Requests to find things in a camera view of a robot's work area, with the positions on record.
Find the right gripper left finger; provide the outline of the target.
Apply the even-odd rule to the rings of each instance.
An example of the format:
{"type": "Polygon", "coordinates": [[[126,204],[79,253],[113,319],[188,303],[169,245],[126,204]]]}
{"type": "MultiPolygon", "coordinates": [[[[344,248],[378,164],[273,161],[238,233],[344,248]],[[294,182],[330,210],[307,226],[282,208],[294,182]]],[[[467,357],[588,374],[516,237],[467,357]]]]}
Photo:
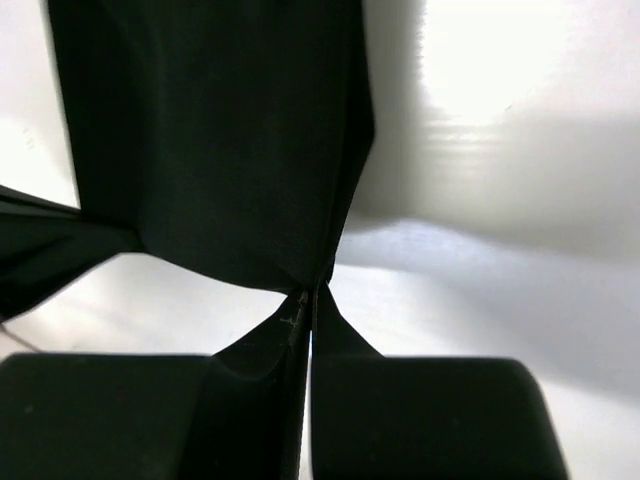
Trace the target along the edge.
{"type": "Polygon", "coordinates": [[[294,479],[308,295],[212,356],[15,354],[1,365],[5,479],[294,479]]]}

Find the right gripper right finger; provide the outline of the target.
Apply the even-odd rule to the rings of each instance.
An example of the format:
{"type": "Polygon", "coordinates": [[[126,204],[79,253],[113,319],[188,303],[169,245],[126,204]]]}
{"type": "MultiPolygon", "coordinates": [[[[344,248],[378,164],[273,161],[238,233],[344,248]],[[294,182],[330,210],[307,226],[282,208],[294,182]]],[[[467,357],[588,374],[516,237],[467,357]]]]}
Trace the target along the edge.
{"type": "Polygon", "coordinates": [[[565,479],[541,389],[509,358],[388,357],[314,296],[317,479],[565,479]]]}

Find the black t shirt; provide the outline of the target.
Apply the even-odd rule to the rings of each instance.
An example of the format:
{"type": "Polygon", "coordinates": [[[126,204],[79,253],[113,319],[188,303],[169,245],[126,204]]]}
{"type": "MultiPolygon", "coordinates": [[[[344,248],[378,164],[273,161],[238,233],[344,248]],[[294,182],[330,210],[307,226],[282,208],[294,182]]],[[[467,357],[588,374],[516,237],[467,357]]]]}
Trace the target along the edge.
{"type": "Polygon", "coordinates": [[[51,1],[80,205],[1,192],[1,316],[145,253],[281,293],[332,270],[374,139],[358,1],[51,1]]]}

